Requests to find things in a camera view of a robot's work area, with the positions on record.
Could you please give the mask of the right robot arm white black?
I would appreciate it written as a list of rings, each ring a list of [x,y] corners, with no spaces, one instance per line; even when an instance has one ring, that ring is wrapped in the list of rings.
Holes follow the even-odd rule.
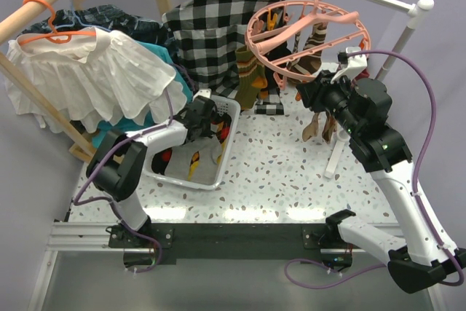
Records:
[[[345,243],[362,248],[382,262],[397,286],[408,294],[442,283],[465,268],[465,250],[456,245],[435,217],[421,186],[403,136],[387,124],[392,99],[386,86],[365,78],[351,84],[332,82],[321,71],[296,89],[304,107],[333,117],[349,136],[356,160],[386,197],[403,236],[387,234],[350,210],[325,220],[323,237],[334,248]]]

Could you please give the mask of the pink round clip hanger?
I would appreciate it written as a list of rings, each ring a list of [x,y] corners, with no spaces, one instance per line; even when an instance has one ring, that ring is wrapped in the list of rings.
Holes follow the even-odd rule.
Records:
[[[324,51],[367,50],[371,37],[356,11],[323,0],[288,0],[268,5],[252,16],[245,44],[284,90],[289,79],[298,83],[314,80]]]

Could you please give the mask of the argyle orange brown sock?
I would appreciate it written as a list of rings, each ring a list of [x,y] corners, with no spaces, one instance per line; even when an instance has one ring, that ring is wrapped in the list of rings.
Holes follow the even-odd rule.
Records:
[[[331,142],[332,135],[337,128],[337,121],[328,112],[325,113],[325,117],[326,117],[326,120],[325,120],[325,124],[324,124],[321,136],[322,136],[322,139],[327,144],[329,144]]]

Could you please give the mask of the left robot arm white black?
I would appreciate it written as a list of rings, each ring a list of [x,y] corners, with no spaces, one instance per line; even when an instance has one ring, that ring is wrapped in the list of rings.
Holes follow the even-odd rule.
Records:
[[[198,96],[159,125],[133,134],[112,130],[101,141],[87,166],[87,181],[106,193],[104,199],[125,226],[125,238],[133,246],[143,247],[151,238],[151,219],[135,193],[143,166],[153,154],[212,136],[210,125],[216,117],[215,102]]]

